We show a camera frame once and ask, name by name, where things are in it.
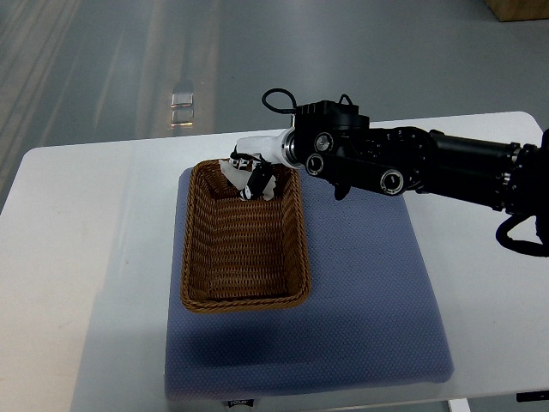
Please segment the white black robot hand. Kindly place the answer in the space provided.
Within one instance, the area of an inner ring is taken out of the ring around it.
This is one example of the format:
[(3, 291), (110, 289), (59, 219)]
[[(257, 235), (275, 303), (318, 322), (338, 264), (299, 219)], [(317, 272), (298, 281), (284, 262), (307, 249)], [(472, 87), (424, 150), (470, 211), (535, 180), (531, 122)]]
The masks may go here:
[(241, 200), (260, 197), (270, 200), (275, 188), (274, 166), (299, 167), (292, 154), (293, 132), (291, 128), (278, 136), (249, 136), (237, 140), (229, 162), (238, 172), (250, 171), (242, 188), (235, 185)]

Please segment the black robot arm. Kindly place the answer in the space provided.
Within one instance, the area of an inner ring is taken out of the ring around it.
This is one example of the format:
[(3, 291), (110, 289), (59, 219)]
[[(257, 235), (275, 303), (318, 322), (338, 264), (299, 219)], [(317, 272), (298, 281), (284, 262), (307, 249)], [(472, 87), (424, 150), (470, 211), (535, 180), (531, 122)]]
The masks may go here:
[(335, 188), (386, 196), (431, 193), (505, 211), (497, 242), (511, 251), (548, 255), (548, 136), (533, 144), (498, 143), (413, 126), (372, 128), (343, 94), (338, 101), (269, 110), (293, 115), (281, 144), (285, 161)]

